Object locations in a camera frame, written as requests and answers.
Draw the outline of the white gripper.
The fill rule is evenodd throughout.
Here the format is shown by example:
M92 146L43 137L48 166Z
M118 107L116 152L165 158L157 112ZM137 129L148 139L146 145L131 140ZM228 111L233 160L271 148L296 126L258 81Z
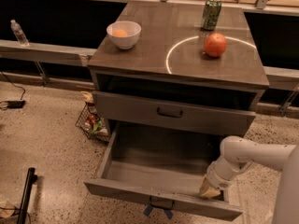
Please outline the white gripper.
M207 168L199 195L202 198L214 198L221 194L220 190L228 189L232 181L245 173L252 166L252 162L231 162L219 156Z

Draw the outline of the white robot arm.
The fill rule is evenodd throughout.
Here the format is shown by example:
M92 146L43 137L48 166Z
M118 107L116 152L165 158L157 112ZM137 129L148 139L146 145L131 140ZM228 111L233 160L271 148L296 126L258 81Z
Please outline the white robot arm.
M259 144L238 136L224 138L220 144L220 156L208 166L203 177L200 196L218 196L253 163L281 172L272 224L298 224L298 145Z

